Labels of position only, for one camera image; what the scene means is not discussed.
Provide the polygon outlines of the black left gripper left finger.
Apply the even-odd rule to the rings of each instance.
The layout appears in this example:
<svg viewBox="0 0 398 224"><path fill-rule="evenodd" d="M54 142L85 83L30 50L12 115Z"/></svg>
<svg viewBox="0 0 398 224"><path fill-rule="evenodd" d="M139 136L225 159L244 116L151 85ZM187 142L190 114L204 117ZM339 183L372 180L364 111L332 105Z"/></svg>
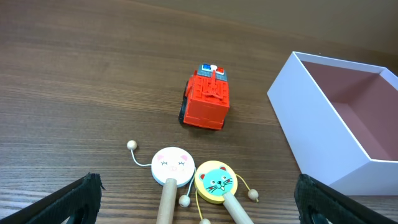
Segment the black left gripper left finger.
<svg viewBox="0 0 398 224"><path fill-rule="evenodd" d="M95 223L103 189L100 175L87 173L38 202L1 219L1 223Z"/></svg>

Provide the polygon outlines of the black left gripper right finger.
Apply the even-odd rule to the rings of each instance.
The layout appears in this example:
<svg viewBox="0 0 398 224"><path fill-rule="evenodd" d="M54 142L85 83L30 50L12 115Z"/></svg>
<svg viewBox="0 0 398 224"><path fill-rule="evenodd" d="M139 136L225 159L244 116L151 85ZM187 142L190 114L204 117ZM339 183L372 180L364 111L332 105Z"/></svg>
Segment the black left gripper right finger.
<svg viewBox="0 0 398 224"><path fill-rule="evenodd" d="M307 174L295 186L300 224L397 224Z"/></svg>

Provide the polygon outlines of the red toy fire truck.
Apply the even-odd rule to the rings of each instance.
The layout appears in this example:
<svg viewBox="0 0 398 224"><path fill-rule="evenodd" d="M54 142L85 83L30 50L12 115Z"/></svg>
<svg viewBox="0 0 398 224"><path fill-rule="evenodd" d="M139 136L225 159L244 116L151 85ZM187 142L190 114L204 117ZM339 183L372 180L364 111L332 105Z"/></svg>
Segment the red toy fire truck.
<svg viewBox="0 0 398 224"><path fill-rule="evenodd" d="M228 76L224 68L201 64L187 81L178 121L221 130L230 109Z"/></svg>

